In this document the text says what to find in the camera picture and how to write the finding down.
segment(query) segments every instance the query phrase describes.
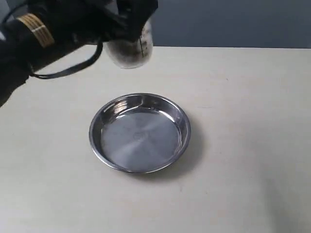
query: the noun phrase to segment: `black cable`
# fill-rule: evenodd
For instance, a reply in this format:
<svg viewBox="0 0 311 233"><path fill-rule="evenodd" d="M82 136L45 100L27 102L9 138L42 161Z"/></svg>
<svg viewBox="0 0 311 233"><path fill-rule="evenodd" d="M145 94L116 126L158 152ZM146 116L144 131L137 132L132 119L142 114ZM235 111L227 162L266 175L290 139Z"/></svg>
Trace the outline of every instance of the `black cable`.
<svg viewBox="0 0 311 233"><path fill-rule="evenodd" d="M30 2L30 0L25 0L24 2L18 4L16 7L14 7L12 10L10 10L9 13L2 20L2 23L6 23L13 13L15 13L19 8L29 4L29 2ZM31 66L28 66L28 68L30 70L29 76L36 77L39 79L55 79L55 78L68 76L70 74L77 73L77 72L93 65L100 58L102 52L103 52L103 40L101 38L99 38L99 40L97 42L96 51L95 51L94 55L92 57L90 57L88 60L81 62L79 64L76 64L72 67L69 67L68 69L53 73L53 74L35 74L35 73L33 73Z"/></svg>

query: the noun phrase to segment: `robotic arm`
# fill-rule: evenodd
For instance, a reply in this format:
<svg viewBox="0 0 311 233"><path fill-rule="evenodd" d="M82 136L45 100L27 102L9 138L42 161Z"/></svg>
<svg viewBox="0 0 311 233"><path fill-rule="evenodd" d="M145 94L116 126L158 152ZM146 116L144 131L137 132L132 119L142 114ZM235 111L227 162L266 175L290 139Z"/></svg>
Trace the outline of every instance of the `robotic arm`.
<svg viewBox="0 0 311 233"><path fill-rule="evenodd" d="M0 24L0 106L29 76L53 79L82 70L100 57L103 43L127 62L147 56L142 32L157 9L157 0L117 0L118 13L107 9L111 0L26 0ZM7 22L19 7L28 13ZM66 70L39 75L36 71L86 44L96 44L94 55Z"/></svg>

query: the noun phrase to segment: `table surface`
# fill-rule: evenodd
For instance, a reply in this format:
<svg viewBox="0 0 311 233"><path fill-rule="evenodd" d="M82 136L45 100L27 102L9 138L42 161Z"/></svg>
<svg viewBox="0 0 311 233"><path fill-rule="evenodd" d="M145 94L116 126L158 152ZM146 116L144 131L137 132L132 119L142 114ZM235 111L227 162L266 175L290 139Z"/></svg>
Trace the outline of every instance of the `table surface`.
<svg viewBox="0 0 311 233"><path fill-rule="evenodd" d="M46 68L90 56L88 46ZM0 108L0 232L311 232L311 50L155 48L122 70L30 78ZM108 101L147 92L189 115L174 165L129 175L92 152Z"/></svg>

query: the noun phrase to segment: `metal bowl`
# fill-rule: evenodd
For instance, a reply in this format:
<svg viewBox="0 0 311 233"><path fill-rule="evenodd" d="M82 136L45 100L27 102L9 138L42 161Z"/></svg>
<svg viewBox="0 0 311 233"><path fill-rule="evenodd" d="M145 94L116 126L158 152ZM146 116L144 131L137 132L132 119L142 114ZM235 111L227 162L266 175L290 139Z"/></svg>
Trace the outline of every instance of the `metal bowl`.
<svg viewBox="0 0 311 233"><path fill-rule="evenodd" d="M97 157L128 173L150 173L171 165L185 152L190 136L189 119L177 104L143 93L109 102L89 129Z"/></svg>

